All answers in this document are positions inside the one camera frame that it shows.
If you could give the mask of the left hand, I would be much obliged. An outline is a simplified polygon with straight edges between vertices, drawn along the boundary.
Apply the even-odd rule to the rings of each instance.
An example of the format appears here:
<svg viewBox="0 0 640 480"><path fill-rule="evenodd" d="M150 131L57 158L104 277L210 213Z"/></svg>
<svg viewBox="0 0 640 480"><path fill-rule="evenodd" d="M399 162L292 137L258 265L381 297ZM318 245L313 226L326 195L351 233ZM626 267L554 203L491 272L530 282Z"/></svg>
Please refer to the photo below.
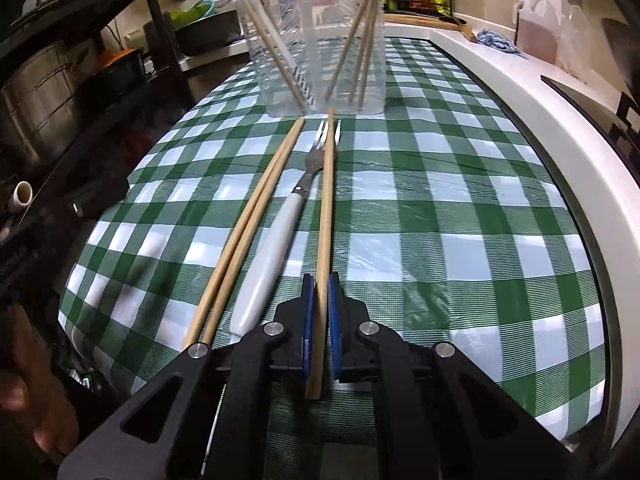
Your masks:
<svg viewBox="0 0 640 480"><path fill-rule="evenodd" d="M46 342L19 304L1 312L1 411L47 454L68 454L78 442L75 409L52 372Z"/></svg>

